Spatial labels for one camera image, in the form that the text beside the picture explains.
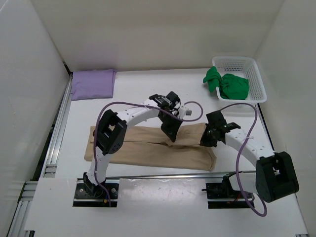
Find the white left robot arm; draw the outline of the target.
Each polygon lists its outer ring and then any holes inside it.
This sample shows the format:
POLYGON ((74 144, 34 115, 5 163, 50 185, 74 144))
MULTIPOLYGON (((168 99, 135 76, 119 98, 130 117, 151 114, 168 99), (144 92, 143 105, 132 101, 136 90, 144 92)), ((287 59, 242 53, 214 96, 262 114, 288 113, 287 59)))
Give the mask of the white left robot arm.
POLYGON ((123 145, 128 129, 148 119, 159 118, 161 130, 172 141, 186 115, 186 108, 180 105, 177 94, 167 96, 152 95, 142 104, 132 104, 131 108, 120 112, 111 109, 101 110, 93 132, 93 159, 88 172, 83 175, 85 192, 92 198, 110 199, 105 187, 106 170, 112 154, 123 145))

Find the beige t-shirt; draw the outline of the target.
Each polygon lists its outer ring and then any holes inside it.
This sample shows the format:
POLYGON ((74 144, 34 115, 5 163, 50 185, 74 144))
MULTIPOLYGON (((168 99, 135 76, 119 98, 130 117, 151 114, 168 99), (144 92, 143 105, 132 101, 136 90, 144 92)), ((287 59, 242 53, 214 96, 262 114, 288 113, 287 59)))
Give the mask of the beige t-shirt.
POLYGON ((181 126, 173 143, 160 128, 134 126, 110 163, 210 171, 216 156, 200 145, 205 129, 205 123, 181 126))

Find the purple t-shirt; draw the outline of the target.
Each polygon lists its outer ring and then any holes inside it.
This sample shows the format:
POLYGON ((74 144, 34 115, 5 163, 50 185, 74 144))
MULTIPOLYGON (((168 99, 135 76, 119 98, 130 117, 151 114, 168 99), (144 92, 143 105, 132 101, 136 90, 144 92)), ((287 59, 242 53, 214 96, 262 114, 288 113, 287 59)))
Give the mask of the purple t-shirt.
POLYGON ((73 72, 72 101, 112 98, 116 70, 73 72))

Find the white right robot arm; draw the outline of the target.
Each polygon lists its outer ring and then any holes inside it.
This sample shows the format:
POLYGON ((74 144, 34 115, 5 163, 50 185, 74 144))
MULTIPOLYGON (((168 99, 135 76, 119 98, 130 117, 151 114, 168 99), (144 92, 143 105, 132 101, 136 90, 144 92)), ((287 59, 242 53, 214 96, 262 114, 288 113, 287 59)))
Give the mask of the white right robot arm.
POLYGON ((231 172, 222 183, 211 189, 215 196, 234 197, 241 191, 257 194, 265 202, 272 202, 299 191, 299 183, 287 152, 276 152, 251 139, 234 123, 227 123, 220 111, 208 113, 206 129, 200 145, 216 147, 218 142, 240 152, 255 168, 252 172, 231 172))

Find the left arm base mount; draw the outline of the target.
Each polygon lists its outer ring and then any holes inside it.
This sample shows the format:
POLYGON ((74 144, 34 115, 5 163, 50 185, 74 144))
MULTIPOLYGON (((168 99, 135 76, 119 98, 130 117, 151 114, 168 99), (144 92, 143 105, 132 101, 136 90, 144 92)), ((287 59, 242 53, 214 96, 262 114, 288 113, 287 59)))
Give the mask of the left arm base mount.
POLYGON ((82 179, 77 179, 73 207, 116 208, 119 196, 119 180, 103 183, 107 192, 98 187, 91 192, 82 179))

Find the green t-shirt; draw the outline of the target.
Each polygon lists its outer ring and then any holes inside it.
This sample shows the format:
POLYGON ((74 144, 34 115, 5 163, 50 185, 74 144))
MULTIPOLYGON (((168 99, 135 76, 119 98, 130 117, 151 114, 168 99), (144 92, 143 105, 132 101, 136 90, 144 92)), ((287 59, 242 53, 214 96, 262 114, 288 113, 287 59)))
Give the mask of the green t-shirt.
POLYGON ((206 73, 203 83, 208 85, 210 92, 219 89, 220 97, 230 100, 245 100, 249 95, 249 81, 233 74, 221 76, 215 66, 206 73))

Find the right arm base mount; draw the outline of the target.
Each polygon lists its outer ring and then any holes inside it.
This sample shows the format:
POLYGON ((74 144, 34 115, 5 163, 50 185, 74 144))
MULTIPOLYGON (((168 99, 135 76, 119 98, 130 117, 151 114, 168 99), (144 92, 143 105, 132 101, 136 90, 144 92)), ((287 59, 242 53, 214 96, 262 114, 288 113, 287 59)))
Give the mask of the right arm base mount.
POLYGON ((201 190, 206 193, 208 209, 249 209, 246 200, 254 207, 254 195, 246 192, 246 198, 241 191, 229 188, 224 182, 209 182, 201 190))

